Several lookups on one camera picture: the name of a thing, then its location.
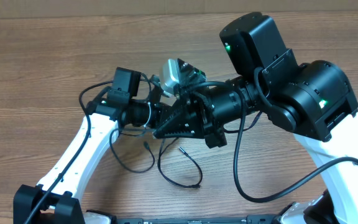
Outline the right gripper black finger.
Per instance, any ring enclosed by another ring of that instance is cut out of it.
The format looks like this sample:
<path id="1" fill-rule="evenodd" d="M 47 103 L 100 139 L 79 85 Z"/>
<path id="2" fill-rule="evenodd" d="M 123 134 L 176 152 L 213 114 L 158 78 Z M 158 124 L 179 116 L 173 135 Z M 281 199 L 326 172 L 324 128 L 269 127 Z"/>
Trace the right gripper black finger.
<path id="1" fill-rule="evenodd" d="M 204 132 L 198 120 L 166 121 L 152 124 L 157 139 L 195 138 L 204 139 Z"/>
<path id="2" fill-rule="evenodd" d="M 176 100 L 171 106 L 165 121 L 198 120 L 198 102 L 192 99 Z"/>

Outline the thin black cable silver tip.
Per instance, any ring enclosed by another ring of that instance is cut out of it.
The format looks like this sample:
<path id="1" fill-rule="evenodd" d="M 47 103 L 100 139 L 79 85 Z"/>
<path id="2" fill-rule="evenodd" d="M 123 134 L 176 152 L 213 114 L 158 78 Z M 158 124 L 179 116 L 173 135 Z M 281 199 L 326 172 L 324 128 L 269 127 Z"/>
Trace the thin black cable silver tip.
<path id="1" fill-rule="evenodd" d="M 178 138 L 167 142 L 163 139 L 158 149 L 157 169 L 169 184 L 182 189 L 200 189 L 203 170 L 184 147 L 177 144 Z"/>

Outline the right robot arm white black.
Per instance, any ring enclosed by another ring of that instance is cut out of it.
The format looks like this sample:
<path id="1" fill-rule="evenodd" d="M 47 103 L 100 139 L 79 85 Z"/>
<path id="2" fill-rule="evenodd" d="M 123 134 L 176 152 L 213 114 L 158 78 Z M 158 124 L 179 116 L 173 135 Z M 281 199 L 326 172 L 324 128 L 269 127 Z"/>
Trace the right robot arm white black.
<path id="1" fill-rule="evenodd" d="M 160 86 L 175 96 L 157 117 L 154 136 L 204 139 L 208 147 L 226 144 L 224 125 L 265 113 L 292 133 L 316 169 L 286 189 L 250 202 L 271 202 L 320 175 L 326 190 L 318 198 L 293 203 L 274 223 L 358 223 L 358 102 L 345 73 L 324 60 L 298 64 L 274 20 L 259 12 L 229 23 L 220 39 L 238 74 L 209 82 L 181 60 L 169 60 Z"/>

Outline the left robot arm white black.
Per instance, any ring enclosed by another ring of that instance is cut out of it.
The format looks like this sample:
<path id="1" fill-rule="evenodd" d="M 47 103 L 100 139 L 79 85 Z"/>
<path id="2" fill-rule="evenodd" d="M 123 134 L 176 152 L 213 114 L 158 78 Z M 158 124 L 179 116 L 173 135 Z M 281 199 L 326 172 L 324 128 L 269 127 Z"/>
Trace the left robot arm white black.
<path id="1" fill-rule="evenodd" d="M 102 156 L 126 124 L 141 136 L 151 130 L 164 90 L 160 78 L 118 67 L 111 81 L 88 103 L 78 99 L 85 116 L 80 129 L 54 167 L 36 186 L 21 185 L 13 200 L 14 223 L 115 223 L 97 210 L 82 211 L 85 188 Z"/>

